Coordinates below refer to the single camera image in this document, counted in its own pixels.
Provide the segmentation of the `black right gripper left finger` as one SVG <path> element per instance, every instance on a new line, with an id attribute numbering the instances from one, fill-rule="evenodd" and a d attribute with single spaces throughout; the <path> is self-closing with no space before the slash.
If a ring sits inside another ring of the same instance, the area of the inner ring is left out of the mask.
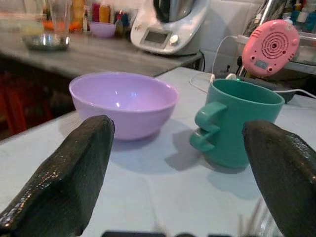
<path id="1" fill-rule="evenodd" d="M 103 186 L 114 133 L 106 115 L 74 129 L 1 212 L 1 236 L 81 236 Z"/>

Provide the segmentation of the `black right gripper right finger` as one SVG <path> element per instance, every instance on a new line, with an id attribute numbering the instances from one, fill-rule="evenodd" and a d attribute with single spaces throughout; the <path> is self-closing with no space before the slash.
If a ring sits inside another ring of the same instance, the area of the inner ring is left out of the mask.
<path id="1" fill-rule="evenodd" d="M 299 135 L 255 120 L 242 130 L 262 197 L 285 237 L 316 235 L 316 152 Z"/>

